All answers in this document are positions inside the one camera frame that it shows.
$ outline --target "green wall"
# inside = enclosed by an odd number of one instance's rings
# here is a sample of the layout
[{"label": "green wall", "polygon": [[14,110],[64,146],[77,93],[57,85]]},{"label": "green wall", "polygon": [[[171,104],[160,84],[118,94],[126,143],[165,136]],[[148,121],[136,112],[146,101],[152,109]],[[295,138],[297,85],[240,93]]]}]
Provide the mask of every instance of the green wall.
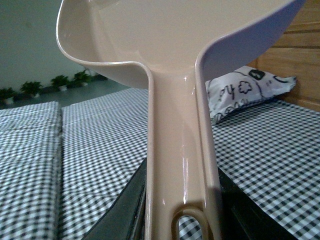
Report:
[{"label": "green wall", "polygon": [[61,0],[0,0],[0,88],[26,81],[43,86],[57,75],[84,68],[67,59],[56,42]]}]

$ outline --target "wooden plank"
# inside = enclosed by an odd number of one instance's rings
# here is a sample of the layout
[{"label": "wooden plank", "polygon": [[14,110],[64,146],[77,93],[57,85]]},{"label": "wooden plank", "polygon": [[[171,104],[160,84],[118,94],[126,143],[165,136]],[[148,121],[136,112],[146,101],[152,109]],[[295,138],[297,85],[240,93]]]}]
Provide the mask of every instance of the wooden plank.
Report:
[{"label": "wooden plank", "polygon": [[294,32],[320,32],[320,21],[291,24],[285,30],[285,33],[287,34]]},{"label": "wooden plank", "polygon": [[257,67],[280,77],[296,76],[291,94],[320,100],[320,49],[270,48],[259,57]]},{"label": "wooden plank", "polygon": [[320,32],[283,34],[274,47],[320,48]]},{"label": "wooden plank", "polygon": [[320,22],[320,0],[307,0],[292,25]]},{"label": "wooden plank", "polygon": [[277,98],[291,104],[299,105],[301,107],[320,112],[320,101],[314,99],[299,99],[299,96],[290,93],[280,95]]},{"label": "wooden plank", "polygon": [[248,64],[247,64],[247,66],[249,66],[249,67],[252,67],[252,68],[257,68],[258,67],[258,58],[256,58],[255,60],[253,60],[253,61],[251,61],[251,62],[249,62]]}]

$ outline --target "gingham fabric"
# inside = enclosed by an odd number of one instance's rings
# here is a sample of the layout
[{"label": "gingham fabric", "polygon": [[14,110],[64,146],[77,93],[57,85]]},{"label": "gingham fabric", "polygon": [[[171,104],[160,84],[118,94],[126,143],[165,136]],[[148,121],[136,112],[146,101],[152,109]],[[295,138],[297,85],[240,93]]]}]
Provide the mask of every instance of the gingham fabric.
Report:
[{"label": "gingham fabric", "polygon": [[[127,89],[63,109],[61,238],[80,239],[147,155],[148,91]],[[269,101],[212,126],[218,166],[298,239],[320,239],[320,113]],[[180,239],[201,239],[190,217]]]},{"label": "gingham fabric", "polygon": [[57,238],[61,130],[57,102],[0,110],[0,239]]},{"label": "gingham fabric", "polygon": [[273,100],[212,131],[219,168],[297,239],[320,239],[320,112]]},{"label": "gingham fabric", "polygon": [[62,108],[59,238],[81,239],[147,155],[148,91],[127,89]]}]

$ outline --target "white pillowcase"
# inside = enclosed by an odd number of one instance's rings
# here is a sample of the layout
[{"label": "white pillowcase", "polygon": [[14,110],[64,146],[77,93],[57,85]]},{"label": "white pillowcase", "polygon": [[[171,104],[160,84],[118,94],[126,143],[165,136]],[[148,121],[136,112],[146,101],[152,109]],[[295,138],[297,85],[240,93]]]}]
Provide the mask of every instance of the white pillowcase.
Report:
[{"label": "white pillowcase", "polygon": [[218,123],[235,109],[290,92],[295,85],[296,77],[281,78],[249,66],[240,67],[205,83],[210,117]]}]

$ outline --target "beige plastic scoop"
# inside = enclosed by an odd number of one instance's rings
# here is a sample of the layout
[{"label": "beige plastic scoop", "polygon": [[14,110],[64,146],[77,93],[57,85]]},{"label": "beige plastic scoop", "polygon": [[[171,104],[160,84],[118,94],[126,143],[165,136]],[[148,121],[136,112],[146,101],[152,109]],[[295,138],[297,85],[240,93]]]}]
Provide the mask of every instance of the beige plastic scoop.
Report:
[{"label": "beige plastic scoop", "polygon": [[145,239],[178,239],[183,215],[199,221],[203,239],[222,239],[205,81],[262,54],[303,2],[62,1],[56,37],[63,54],[119,83],[148,88]]}]

